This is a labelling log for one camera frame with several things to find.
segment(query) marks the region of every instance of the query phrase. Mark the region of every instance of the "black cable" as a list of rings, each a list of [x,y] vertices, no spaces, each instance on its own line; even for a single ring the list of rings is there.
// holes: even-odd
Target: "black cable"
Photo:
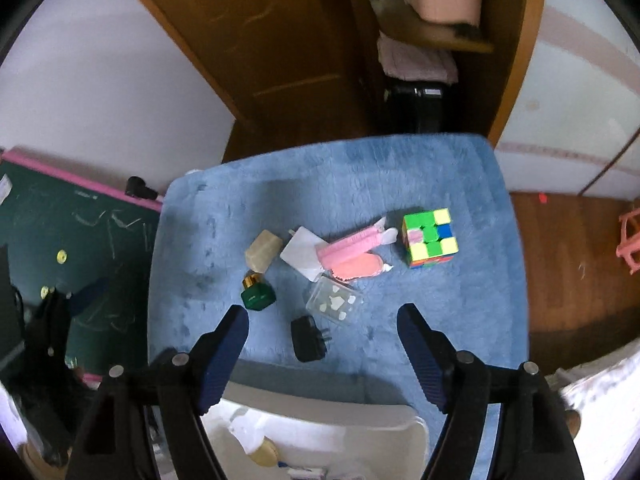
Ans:
[[[18,290],[18,287],[12,285],[11,288],[14,290],[15,296],[15,306],[18,309],[18,324],[20,325],[20,336],[24,339],[24,301],[22,300],[22,294]]]

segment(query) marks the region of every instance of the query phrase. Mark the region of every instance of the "pink plastic chair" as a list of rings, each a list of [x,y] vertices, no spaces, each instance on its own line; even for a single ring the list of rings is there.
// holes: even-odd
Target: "pink plastic chair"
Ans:
[[[630,274],[640,270],[640,261],[634,257],[634,253],[639,253],[637,257],[640,258],[640,224],[635,218],[638,215],[640,215],[640,209],[635,209],[631,213],[620,216],[622,228],[620,229],[620,245],[616,248],[616,256],[625,259],[626,264],[631,269]],[[626,234],[627,222],[631,222],[631,225],[636,230],[631,237],[627,237]]]

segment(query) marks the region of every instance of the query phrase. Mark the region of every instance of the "transparent plastic box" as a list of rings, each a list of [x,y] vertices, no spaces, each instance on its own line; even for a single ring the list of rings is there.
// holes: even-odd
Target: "transparent plastic box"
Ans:
[[[362,303],[362,293],[326,276],[320,276],[306,302],[306,309],[337,324],[351,324]]]

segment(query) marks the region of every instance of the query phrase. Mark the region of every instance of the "green bottle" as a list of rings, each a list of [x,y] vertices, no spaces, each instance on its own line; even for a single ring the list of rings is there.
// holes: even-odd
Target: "green bottle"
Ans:
[[[244,291],[240,294],[247,310],[264,310],[276,301],[276,293],[261,280],[262,275],[254,272],[242,280]]]

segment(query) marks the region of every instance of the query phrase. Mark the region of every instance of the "green chalkboard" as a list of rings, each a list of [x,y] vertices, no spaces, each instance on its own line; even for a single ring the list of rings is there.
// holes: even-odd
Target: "green chalkboard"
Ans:
[[[8,244],[27,310],[40,303],[43,286],[73,293],[106,276],[108,292],[72,321],[67,357],[101,375],[114,364],[145,365],[159,213],[10,162],[0,164],[4,174],[13,189],[0,205],[0,246]]]

